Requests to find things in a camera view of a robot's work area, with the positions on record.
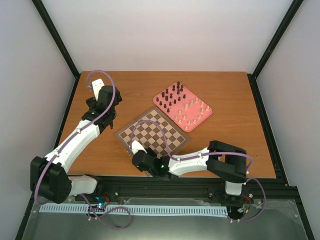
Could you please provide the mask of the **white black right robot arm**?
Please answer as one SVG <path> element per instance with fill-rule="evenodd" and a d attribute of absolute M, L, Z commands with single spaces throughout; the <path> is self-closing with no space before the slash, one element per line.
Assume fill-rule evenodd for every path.
<path fill-rule="evenodd" d="M 209 171 L 225 181 L 225 192 L 240 196 L 242 185 L 253 163 L 252 157 L 239 147 L 213 140 L 208 147 L 184 155 L 157 157 L 150 148 L 134 140 L 129 147 L 133 154 L 132 164 L 141 172 L 148 172 L 154 178 L 169 180 L 186 173 Z"/>

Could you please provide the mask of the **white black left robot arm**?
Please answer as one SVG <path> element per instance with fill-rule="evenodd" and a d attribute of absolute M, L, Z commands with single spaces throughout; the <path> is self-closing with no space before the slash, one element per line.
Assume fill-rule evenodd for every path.
<path fill-rule="evenodd" d="M 122 101 L 120 91 L 101 84 L 94 96 L 86 100 L 89 110 L 82 116 L 74 131 L 52 152 L 36 156 L 30 163 L 30 189 L 34 197 L 44 197 L 56 204 L 67 197 L 86 194 L 92 201 L 103 198 L 104 188 L 95 177 L 69 176 L 68 172 L 80 153 L 106 128 L 113 127 L 115 106 Z"/>

